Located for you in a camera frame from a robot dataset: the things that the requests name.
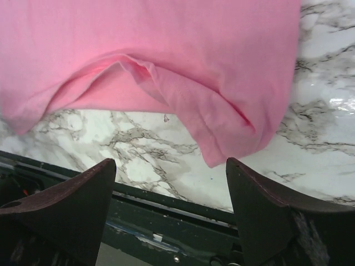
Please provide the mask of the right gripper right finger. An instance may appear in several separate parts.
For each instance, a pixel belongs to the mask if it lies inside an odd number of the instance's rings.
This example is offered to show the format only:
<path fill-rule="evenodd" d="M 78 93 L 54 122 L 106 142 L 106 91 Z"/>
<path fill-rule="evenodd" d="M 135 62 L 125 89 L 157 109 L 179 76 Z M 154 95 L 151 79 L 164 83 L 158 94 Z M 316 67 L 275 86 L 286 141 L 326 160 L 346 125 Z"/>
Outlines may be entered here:
<path fill-rule="evenodd" d="M 226 177 L 245 265 L 354 265 L 354 207 L 297 192 L 235 158 Z"/>

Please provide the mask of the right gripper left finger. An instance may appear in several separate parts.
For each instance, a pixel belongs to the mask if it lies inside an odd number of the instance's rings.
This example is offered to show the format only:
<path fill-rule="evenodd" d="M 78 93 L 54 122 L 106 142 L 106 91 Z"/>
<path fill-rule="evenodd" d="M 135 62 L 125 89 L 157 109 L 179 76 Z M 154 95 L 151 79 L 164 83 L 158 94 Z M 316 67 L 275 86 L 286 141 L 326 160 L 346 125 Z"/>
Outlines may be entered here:
<path fill-rule="evenodd" d="M 1 265 L 95 265 L 115 174 L 105 159 L 1 206 Z"/>

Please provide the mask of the pink t-shirt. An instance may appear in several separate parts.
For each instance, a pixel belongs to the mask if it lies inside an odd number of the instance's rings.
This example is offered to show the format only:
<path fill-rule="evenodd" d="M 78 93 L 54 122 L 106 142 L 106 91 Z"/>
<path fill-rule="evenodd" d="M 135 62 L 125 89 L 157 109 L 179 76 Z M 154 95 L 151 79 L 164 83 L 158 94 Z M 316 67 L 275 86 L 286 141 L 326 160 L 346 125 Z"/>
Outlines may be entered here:
<path fill-rule="evenodd" d="M 2 1 L 1 114 L 170 112 L 210 167 L 265 148 L 286 112 L 300 1 Z"/>

